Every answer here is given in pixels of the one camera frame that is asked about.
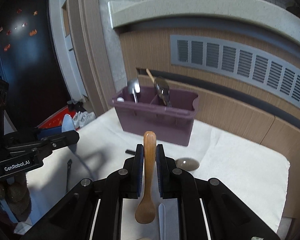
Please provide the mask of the left gloved hand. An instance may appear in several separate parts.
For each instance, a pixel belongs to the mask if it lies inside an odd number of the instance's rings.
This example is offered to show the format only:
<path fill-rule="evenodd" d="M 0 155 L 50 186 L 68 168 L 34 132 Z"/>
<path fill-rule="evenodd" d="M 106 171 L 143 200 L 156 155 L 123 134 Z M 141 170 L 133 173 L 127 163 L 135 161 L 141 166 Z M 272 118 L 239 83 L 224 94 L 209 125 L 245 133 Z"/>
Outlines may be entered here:
<path fill-rule="evenodd" d="M 25 173 L 13 177 L 14 182 L 0 181 L 0 200 L 5 200 L 19 222 L 25 222 L 31 213 L 31 198 Z"/>

